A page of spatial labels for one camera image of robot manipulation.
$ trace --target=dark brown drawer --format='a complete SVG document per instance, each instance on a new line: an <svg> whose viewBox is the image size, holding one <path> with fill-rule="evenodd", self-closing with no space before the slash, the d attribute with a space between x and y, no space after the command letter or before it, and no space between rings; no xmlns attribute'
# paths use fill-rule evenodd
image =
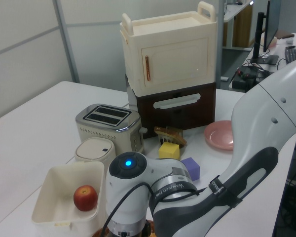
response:
<svg viewBox="0 0 296 237"><path fill-rule="evenodd" d="M197 102L173 108L154 108L154 103L183 96L200 94ZM155 126L176 127L183 130L208 125L215 120L216 83L194 86L180 90L168 91L154 95L136 97L128 90L130 109L137 107L141 116L142 126L148 129L144 138L156 136Z"/></svg>

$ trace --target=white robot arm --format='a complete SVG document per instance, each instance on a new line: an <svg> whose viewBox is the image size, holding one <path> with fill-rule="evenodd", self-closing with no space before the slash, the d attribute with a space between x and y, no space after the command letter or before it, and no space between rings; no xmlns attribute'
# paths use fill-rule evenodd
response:
<svg viewBox="0 0 296 237"><path fill-rule="evenodd" d="M140 236L148 203L158 237L203 237L276 166L278 153L296 133L296 61L247 92L232 113L233 157L226 171L197 192L185 166L174 159L124 153L107 173L107 213L124 195L108 225L113 236Z"/></svg>

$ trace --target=yellow block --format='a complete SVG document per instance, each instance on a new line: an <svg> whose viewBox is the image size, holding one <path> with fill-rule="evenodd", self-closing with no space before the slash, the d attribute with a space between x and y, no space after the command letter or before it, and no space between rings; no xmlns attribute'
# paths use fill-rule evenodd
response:
<svg viewBox="0 0 296 237"><path fill-rule="evenodd" d="M174 158L180 160L179 145L170 142L164 142L159 148L159 158Z"/></svg>

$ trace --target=red apple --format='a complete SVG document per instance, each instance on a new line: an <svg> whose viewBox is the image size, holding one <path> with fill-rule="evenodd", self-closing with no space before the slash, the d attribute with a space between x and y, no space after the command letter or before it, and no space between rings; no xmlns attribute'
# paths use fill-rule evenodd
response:
<svg viewBox="0 0 296 237"><path fill-rule="evenodd" d="M74 193L74 204L80 211L92 210L98 202L98 194L90 185L83 185Z"/></svg>

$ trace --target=purple cube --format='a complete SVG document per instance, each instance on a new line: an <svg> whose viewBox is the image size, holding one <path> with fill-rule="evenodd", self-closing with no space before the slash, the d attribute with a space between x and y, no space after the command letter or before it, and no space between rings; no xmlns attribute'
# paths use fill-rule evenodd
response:
<svg viewBox="0 0 296 237"><path fill-rule="evenodd" d="M183 159L181 162L186 166L192 181L199 179L199 165L192 157Z"/></svg>

